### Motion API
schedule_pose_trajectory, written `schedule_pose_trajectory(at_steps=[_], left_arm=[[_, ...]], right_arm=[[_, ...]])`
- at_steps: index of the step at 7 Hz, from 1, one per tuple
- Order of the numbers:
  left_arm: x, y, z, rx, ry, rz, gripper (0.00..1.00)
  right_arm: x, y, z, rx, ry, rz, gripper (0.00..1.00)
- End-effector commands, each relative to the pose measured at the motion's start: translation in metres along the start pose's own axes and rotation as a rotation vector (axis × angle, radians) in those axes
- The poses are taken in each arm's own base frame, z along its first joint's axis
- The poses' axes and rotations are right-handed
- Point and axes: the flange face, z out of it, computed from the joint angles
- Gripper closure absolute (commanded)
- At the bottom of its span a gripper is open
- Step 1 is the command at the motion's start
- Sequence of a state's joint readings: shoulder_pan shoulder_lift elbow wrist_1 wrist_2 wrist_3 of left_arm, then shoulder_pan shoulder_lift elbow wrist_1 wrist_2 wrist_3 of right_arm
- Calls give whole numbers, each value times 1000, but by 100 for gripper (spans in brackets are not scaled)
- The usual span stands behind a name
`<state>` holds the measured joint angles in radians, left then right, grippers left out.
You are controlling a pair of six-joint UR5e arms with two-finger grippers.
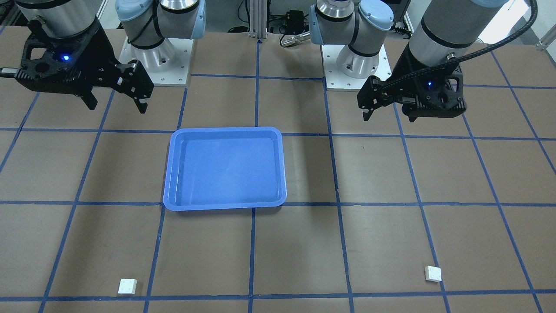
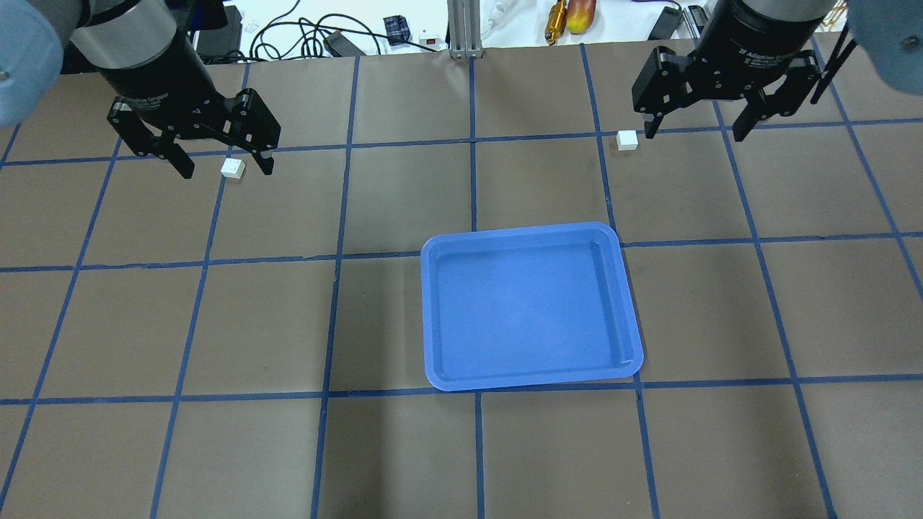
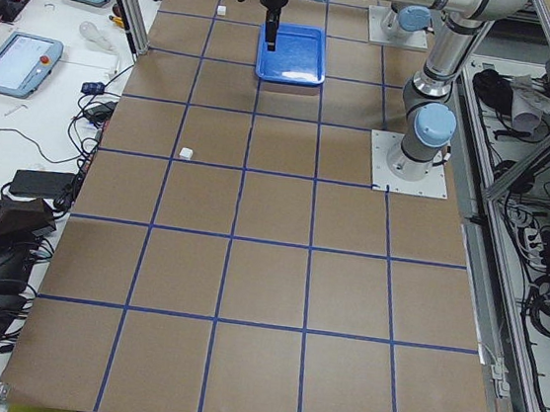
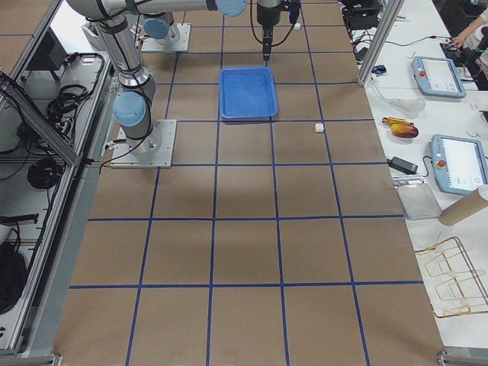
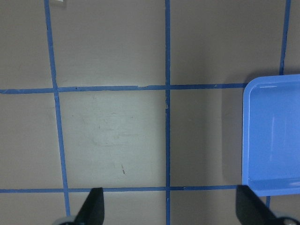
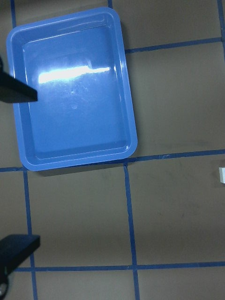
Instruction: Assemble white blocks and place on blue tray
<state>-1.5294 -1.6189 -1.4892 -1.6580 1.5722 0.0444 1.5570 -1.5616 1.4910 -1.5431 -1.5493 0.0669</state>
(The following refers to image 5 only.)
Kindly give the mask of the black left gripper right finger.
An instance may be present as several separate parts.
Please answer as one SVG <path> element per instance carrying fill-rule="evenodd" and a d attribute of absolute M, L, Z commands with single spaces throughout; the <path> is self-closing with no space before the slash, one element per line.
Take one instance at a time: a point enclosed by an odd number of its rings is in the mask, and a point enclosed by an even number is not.
<path fill-rule="evenodd" d="M 247 185 L 236 188 L 235 212 L 242 225 L 269 225 L 277 217 Z"/>

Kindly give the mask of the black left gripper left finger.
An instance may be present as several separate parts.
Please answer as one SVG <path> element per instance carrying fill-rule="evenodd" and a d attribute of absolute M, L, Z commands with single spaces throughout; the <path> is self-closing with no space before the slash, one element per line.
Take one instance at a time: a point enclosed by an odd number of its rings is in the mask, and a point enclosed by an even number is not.
<path fill-rule="evenodd" d="M 104 222 L 103 188 L 92 188 L 74 219 L 75 225 L 102 225 Z"/>

